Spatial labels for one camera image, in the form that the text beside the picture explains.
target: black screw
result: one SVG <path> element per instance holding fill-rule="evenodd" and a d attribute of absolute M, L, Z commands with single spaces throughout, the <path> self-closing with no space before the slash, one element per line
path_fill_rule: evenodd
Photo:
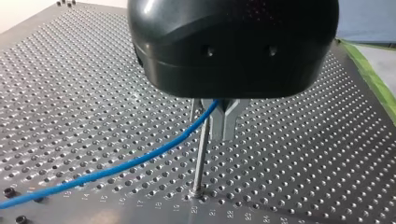
<path fill-rule="evenodd" d="M 3 193 L 6 198 L 12 198 L 17 194 L 14 188 L 6 188 L 4 189 Z"/>
<path fill-rule="evenodd" d="M 27 218 L 26 216 L 18 216 L 17 218 L 15 218 L 15 222 L 18 224 L 26 224 Z"/>

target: printed number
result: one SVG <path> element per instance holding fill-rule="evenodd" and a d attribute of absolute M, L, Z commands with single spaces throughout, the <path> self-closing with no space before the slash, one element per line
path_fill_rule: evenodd
<path fill-rule="evenodd" d="M 180 208 L 180 205 L 175 204 L 175 205 L 174 205 L 174 212 L 180 211 L 179 208 Z"/>
<path fill-rule="evenodd" d="M 285 217 L 280 218 L 280 224 L 289 224 L 288 219 Z"/>
<path fill-rule="evenodd" d="M 163 205 L 163 204 L 162 203 L 155 203 L 155 208 L 161 209 L 161 205 Z"/>
<path fill-rule="evenodd" d="M 251 221 L 251 214 L 250 213 L 245 213 L 245 220 L 246 221 Z"/>
<path fill-rule="evenodd" d="M 271 220 L 270 220 L 270 218 L 268 216 L 263 216 L 262 222 L 263 223 L 271 223 Z"/>
<path fill-rule="evenodd" d="M 193 206 L 191 208 L 191 212 L 197 214 L 198 213 L 198 207 L 197 206 Z"/>
<path fill-rule="evenodd" d="M 72 191 L 65 191 L 64 192 L 64 198 L 69 198 L 70 197 L 70 195 L 72 194 Z"/>
<path fill-rule="evenodd" d="M 106 195 L 102 195 L 102 196 L 100 197 L 100 201 L 99 201 L 99 202 L 105 203 L 106 200 L 107 200 L 107 196 L 106 196 Z"/>
<path fill-rule="evenodd" d="M 233 218 L 233 211 L 227 211 L 227 218 Z"/>
<path fill-rule="evenodd" d="M 126 199 L 125 198 L 120 198 L 119 204 L 124 205 Z"/>
<path fill-rule="evenodd" d="M 90 196 L 90 194 L 84 194 L 84 197 L 82 197 L 82 200 L 88 200 L 88 196 Z"/>
<path fill-rule="evenodd" d="M 136 205 L 137 207 L 143 207 L 143 202 L 142 201 L 140 201 L 140 200 L 138 200 L 137 201 L 137 205 Z"/>

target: green tape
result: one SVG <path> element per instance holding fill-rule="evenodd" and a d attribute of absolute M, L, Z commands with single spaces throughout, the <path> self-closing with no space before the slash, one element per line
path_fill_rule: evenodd
<path fill-rule="evenodd" d="M 358 49 L 344 40 L 341 40 L 341 42 L 343 43 L 343 46 L 345 47 L 349 57 L 358 67 L 361 76 L 369 85 L 379 103 L 381 103 L 381 105 L 385 108 L 388 115 L 393 120 L 393 124 L 396 126 L 396 99 L 392 92 L 384 84 L 382 79 L 376 74 L 373 67 Z"/>

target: black plastic cover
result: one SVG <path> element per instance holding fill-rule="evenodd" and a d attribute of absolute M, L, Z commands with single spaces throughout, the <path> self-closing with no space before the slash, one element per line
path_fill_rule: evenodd
<path fill-rule="evenodd" d="M 129 0 L 136 53 L 159 90 L 190 98 L 304 91 L 332 43 L 337 0 Z"/>

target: blue cable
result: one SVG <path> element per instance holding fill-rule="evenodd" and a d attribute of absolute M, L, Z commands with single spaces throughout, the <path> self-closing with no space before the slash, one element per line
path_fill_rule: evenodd
<path fill-rule="evenodd" d="M 62 192 L 67 189 L 72 189 L 76 186 L 85 184 L 87 182 L 91 182 L 91 181 L 103 178 L 105 176 L 117 174 L 124 170 L 130 169 L 136 165 L 139 165 L 143 162 L 149 161 L 149 160 L 163 154 L 164 152 L 168 151 L 172 147 L 177 146 L 184 140 L 186 140 L 190 136 L 190 134 L 192 134 L 195 130 L 197 130 L 197 128 L 202 123 L 204 123 L 205 119 L 207 119 L 209 117 L 209 115 L 213 112 L 213 110 L 215 110 L 215 108 L 218 106 L 218 104 L 219 104 L 219 101 L 214 100 L 212 105 L 205 111 L 205 113 L 200 118 L 198 118 L 198 120 L 196 120 L 184 133 L 182 133 L 180 136 L 178 136 L 174 140 L 170 141 L 169 143 L 151 151 L 150 153 L 148 153 L 146 155 L 143 155 L 143 156 L 138 157 L 131 161 L 127 161 L 123 164 L 108 168 L 103 171 L 95 172 L 95 173 L 92 173 L 89 175 L 84 175 L 82 177 L 79 177 L 75 180 L 72 180 L 70 182 L 67 182 L 67 183 L 64 183 L 61 185 L 57 185 L 57 186 L 46 188 L 46 189 L 40 189 L 40 190 L 37 190 L 32 193 L 24 194 L 24 195 L 16 197 L 16 198 L 9 199 L 5 202 L 0 203 L 0 209 L 6 209 L 9 207 L 15 206 L 17 204 L 20 204 L 20 203 L 27 203 L 32 200 L 42 199 L 42 198 L 48 197 L 52 194 L 56 194 L 56 193 Z"/>

